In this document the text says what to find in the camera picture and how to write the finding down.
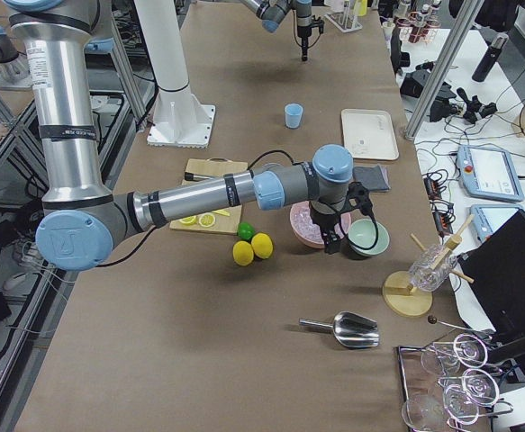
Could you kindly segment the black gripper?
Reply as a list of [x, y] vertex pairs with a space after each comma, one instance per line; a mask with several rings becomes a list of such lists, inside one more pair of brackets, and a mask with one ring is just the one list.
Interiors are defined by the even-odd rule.
[[325, 253], [328, 255], [339, 253], [341, 238], [336, 231], [341, 222], [339, 211], [330, 204], [319, 201], [310, 201], [309, 208], [312, 223], [319, 227]]
[[309, 41], [308, 38], [312, 35], [312, 17], [296, 16], [296, 34], [301, 39], [301, 60], [308, 60]]

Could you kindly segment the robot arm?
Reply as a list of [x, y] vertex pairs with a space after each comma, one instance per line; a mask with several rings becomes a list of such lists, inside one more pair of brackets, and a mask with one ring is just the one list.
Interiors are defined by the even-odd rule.
[[323, 32], [323, 21], [312, 14], [311, 1], [258, 1], [240, 0], [262, 22], [263, 28], [274, 33], [290, 11], [294, 12], [294, 41], [301, 50], [301, 60], [308, 60], [308, 50], [311, 47], [309, 39], [314, 28]]
[[311, 73], [293, 42], [296, 11], [276, 31], [274, 6], [250, 11], [243, 3], [199, 1], [184, 21], [167, 1], [135, 3], [157, 99], [144, 112], [151, 125], [133, 141], [115, 185], [101, 174], [85, 48], [105, 35], [108, 1], [9, 1], [13, 35], [25, 47], [48, 176], [44, 216], [36, 230], [45, 260], [66, 271], [105, 266], [122, 243], [172, 221], [241, 204], [273, 212], [307, 203], [328, 251], [339, 249], [334, 224], [350, 207], [354, 161], [340, 144], [309, 147], [295, 163], [275, 156], [256, 166], [185, 184], [189, 157], [216, 149], [252, 156], [269, 138], [294, 140], [274, 103], [295, 90], [313, 90]]

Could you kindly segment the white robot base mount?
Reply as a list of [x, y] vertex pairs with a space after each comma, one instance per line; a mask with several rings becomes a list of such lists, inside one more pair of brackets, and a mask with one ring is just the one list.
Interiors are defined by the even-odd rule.
[[158, 86], [148, 143], [206, 148], [216, 108], [191, 90], [175, 3], [137, 1], [135, 7]]

